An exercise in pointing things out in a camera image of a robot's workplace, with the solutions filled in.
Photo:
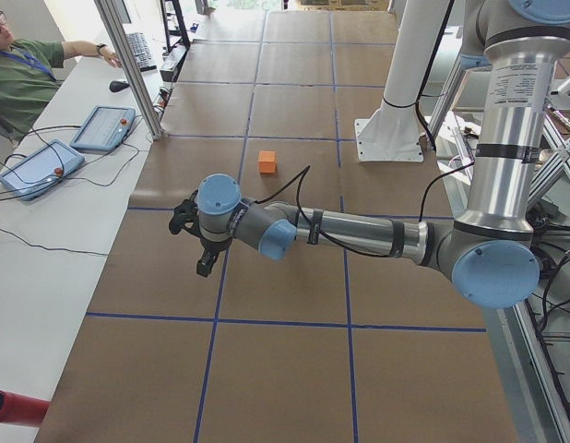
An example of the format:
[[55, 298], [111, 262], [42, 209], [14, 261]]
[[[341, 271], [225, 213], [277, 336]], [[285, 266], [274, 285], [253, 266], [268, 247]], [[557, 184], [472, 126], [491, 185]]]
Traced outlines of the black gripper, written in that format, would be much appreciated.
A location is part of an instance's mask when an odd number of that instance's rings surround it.
[[208, 277], [219, 258], [219, 255], [230, 247], [230, 237], [225, 233], [209, 233], [200, 231], [200, 243], [204, 252], [196, 263], [196, 274]]

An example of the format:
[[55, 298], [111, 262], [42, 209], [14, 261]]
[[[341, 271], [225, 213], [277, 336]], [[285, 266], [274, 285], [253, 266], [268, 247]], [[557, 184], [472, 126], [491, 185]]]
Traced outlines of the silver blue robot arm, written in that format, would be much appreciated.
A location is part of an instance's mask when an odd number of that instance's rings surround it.
[[469, 1], [463, 25], [457, 66], [488, 68], [491, 76], [461, 215], [413, 224], [259, 201], [244, 197], [232, 177], [213, 174], [190, 197], [189, 214], [172, 223], [200, 239], [197, 273], [209, 275], [233, 240], [275, 260], [303, 241], [408, 258], [483, 307], [527, 299], [540, 278], [529, 248], [529, 191], [555, 65], [570, 51], [570, 1]]

